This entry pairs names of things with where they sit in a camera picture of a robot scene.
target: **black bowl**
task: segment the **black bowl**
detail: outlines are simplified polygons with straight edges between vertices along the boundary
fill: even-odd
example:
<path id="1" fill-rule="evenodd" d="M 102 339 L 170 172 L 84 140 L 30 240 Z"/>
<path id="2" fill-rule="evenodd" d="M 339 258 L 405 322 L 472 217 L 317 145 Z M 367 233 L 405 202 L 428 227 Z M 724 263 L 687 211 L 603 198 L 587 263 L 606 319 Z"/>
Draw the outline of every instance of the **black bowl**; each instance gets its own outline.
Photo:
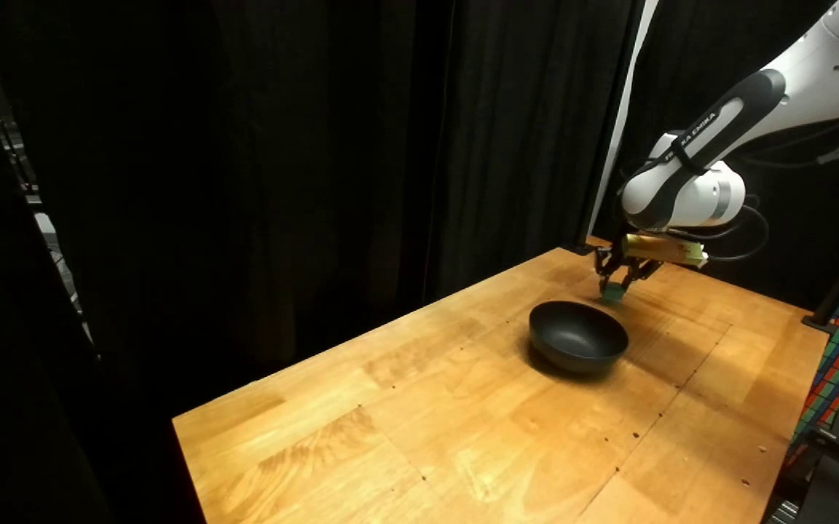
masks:
<path id="1" fill-rule="evenodd" d="M 531 348 L 563 373 L 606 373 L 623 357 L 627 329 L 584 304 L 540 304 L 531 311 Z"/>

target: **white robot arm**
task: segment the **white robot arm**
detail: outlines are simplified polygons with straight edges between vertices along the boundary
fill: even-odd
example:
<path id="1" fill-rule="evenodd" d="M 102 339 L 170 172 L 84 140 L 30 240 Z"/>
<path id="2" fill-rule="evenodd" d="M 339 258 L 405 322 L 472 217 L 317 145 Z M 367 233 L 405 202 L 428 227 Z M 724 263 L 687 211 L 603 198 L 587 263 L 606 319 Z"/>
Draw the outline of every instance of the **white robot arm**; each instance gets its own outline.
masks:
<path id="1" fill-rule="evenodd" d="M 654 275 L 658 263 L 702 265 L 705 255 L 677 244 L 661 252 L 658 240 L 673 227 L 721 227 L 737 218 L 747 183 L 721 159 L 759 137 L 828 119 L 839 119 L 839 4 L 788 54 L 737 81 L 687 131 L 658 140 L 643 169 L 622 189 L 622 211 L 643 243 L 636 236 L 600 255 L 603 287 L 627 259 L 632 259 L 630 281 Z"/>

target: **black cable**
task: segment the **black cable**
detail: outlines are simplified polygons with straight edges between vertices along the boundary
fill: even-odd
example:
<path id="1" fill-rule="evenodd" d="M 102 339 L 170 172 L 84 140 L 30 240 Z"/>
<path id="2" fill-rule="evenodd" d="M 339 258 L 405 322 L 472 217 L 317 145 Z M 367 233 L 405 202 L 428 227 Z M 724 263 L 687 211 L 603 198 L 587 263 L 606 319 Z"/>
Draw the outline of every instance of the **black cable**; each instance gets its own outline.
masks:
<path id="1" fill-rule="evenodd" d="M 760 198 L 759 195 L 747 195 L 747 205 L 748 207 L 760 207 Z M 747 224 L 747 218 L 737 218 L 737 223 L 731 223 L 731 224 L 727 224 L 727 227 L 721 227 L 715 233 L 696 233 L 696 230 L 681 230 L 681 227 L 677 227 L 670 233 L 678 236 L 678 240 L 692 240 L 692 243 L 716 243 L 716 240 L 727 240 L 727 236 L 737 233 L 743 224 Z"/>
<path id="2" fill-rule="evenodd" d="M 734 265 L 734 263 L 743 263 L 743 259 L 751 259 L 754 255 L 760 255 L 766 244 L 769 244 L 769 218 L 759 211 L 759 207 L 743 207 L 751 218 L 760 223 L 763 227 L 763 240 L 743 252 L 743 255 L 729 255 L 729 258 L 709 258 L 709 263 L 724 263 L 724 265 Z"/>
<path id="3" fill-rule="evenodd" d="M 808 135 L 808 137 L 792 137 L 792 140 L 788 140 L 788 144 L 759 150 L 759 153 L 747 156 L 743 164 L 748 164 L 748 167 L 763 167 L 763 169 L 782 169 L 782 172 L 801 172 L 801 169 L 837 164 L 839 156 L 833 156 L 833 153 L 839 153 L 839 150 L 830 150 L 828 156 L 818 156 L 818 159 L 814 159 L 814 160 L 792 160 L 792 164 L 766 159 L 766 156 L 772 156 L 772 153 L 792 150 L 792 145 L 801 145 L 801 144 L 811 144 L 811 140 L 823 140 L 823 137 L 837 135 L 837 131 L 839 131 L 839 124 L 828 124 L 828 125 L 823 125 L 818 131 L 814 131 L 814 135 Z"/>

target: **wooden surface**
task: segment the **wooden surface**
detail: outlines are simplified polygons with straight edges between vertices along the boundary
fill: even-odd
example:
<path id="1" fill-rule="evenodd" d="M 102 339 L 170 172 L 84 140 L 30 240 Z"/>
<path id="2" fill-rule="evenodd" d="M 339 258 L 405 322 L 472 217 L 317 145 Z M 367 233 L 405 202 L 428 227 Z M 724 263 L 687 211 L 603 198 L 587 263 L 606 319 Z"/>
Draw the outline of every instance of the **wooden surface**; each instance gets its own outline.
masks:
<path id="1" fill-rule="evenodd" d="M 211 522 L 759 522 L 824 336 L 805 311 L 661 269 L 595 304 L 552 252 L 174 419 Z M 630 329 L 606 378 L 528 359 L 528 316 Z"/>

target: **black curtain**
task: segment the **black curtain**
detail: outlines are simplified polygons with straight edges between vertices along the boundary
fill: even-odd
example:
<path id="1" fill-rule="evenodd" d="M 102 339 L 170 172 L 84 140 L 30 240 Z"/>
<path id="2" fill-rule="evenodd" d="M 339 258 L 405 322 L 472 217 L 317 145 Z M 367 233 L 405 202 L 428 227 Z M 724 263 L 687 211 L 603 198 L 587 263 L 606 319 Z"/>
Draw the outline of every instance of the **black curtain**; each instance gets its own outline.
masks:
<path id="1" fill-rule="evenodd" d="M 102 357 L 54 389 L 112 515 L 196 509 L 170 416 L 578 244 L 636 7 L 0 0 Z"/>
<path id="2" fill-rule="evenodd" d="M 460 4 L 438 292 L 588 233 L 641 4 Z"/>
<path id="3" fill-rule="evenodd" d="M 0 522 L 199 522 L 167 416 L 100 365 L 0 150 Z"/>
<path id="4" fill-rule="evenodd" d="M 828 0 L 665 0 L 638 61 L 632 116 L 617 164 L 622 180 L 648 159 L 661 131 L 692 125 L 737 79 L 783 54 L 828 7 Z M 833 145 L 839 145 L 839 125 L 833 131 L 814 125 L 734 153 L 729 164 L 759 195 L 772 227 L 769 244 L 747 263 L 710 263 L 705 275 L 805 310 L 823 307 L 839 282 L 839 164 L 808 169 L 801 164 Z M 600 223 L 600 233 L 613 236 L 616 224 Z M 709 252 L 747 255 L 760 236 L 760 227 L 748 223 Z"/>

